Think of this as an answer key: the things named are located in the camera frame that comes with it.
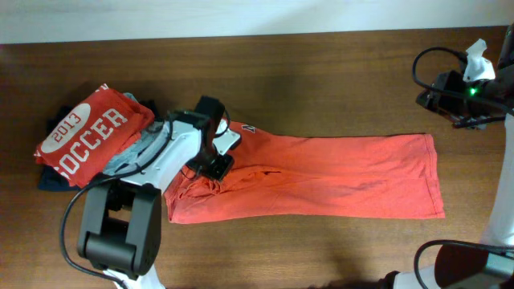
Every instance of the red t-shirt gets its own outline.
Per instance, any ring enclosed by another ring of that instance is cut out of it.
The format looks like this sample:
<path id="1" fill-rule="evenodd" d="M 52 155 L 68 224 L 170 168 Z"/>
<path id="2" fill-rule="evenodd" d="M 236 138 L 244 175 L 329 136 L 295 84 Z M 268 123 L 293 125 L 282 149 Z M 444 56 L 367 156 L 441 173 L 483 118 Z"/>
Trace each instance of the red t-shirt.
<path id="1" fill-rule="evenodd" d="M 153 118 L 151 110 L 104 84 L 37 146 L 36 162 L 84 187 L 115 154 L 139 140 Z"/>

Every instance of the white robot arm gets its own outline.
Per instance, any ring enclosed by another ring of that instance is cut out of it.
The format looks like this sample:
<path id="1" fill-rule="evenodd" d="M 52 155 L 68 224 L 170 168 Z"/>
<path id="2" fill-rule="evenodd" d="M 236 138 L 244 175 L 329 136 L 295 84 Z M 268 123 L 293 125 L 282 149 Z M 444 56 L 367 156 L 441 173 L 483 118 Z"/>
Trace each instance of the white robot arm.
<path id="1" fill-rule="evenodd" d="M 153 265 L 161 243 L 161 194 L 184 165 L 210 179 L 225 177 L 234 162 L 227 152 L 241 141 L 229 125 L 225 107 L 207 96 L 193 111 L 170 115 L 156 140 L 134 164 L 116 172 L 120 177 L 89 188 L 77 245 L 79 255 L 104 271 L 119 288 L 164 288 Z M 110 210 L 122 208 L 131 212 L 129 222 L 109 216 Z M 68 261 L 66 251 L 63 254 Z"/>

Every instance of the folded shirt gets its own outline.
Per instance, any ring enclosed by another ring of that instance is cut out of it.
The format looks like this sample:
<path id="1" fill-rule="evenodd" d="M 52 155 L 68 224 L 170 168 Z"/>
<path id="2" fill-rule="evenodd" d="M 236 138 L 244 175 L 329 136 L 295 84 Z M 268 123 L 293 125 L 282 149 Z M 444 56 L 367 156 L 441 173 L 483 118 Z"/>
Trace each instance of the folded shirt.
<path id="1" fill-rule="evenodd" d="M 53 167 L 70 185 L 84 187 L 109 160 L 141 138 L 154 115 L 102 85 L 67 114 L 36 148 L 36 162 Z"/>
<path id="2" fill-rule="evenodd" d="M 165 191 L 170 222 L 277 214 L 444 218 L 432 136 L 303 138 L 232 122 L 242 136 L 222 181 L 178 174 Z"/>

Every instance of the wooden table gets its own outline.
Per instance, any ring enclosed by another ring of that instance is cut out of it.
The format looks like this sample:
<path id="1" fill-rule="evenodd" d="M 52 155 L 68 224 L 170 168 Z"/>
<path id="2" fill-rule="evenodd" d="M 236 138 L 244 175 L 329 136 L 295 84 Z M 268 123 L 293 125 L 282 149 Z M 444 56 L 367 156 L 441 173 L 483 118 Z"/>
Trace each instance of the wooden table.
<path id="1" fill-rule="evenodd" d="M 75 271 L 58 246 L 73 193 L 38 191 L 32 153 L 45 120 L 102 83 L 162 112 L 219 98 L 234 120 L 291 136 L 383 136 L 427 132 L 439 153 L 446 219 L 413 221 L 272 216 L 179 226 L 164 221 L 157 269 L 169 287 L 288 288 L 376 280 L 411 271 L 414 252 L 435 238 L 478 241 L 492 209 L 504 127 L 454 130 L 415 102 L 410 76 L 431 46 L 465 50 L 478 38 L 496 62 L 505 27 L 369 31 L 237 38 L 153 39 L 0 46 L 0 287 L 114 288 Z M 434 53 L 420 63 L 431 81 L 456 66 Z M 84 200 L 71 213 L 75 259 Z M 425 264 L 434 261 L 433 249 Z"/>

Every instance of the white wall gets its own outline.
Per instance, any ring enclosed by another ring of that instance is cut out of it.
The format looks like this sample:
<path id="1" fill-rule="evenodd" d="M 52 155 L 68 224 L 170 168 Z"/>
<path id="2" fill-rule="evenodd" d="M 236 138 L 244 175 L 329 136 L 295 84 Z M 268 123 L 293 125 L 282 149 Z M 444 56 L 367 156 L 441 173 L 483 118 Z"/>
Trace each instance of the white wall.
<path id="1" fill-rule="evenodd" d="M 514 0 L 0 0 L 0 43 L 494 26 Z"/>

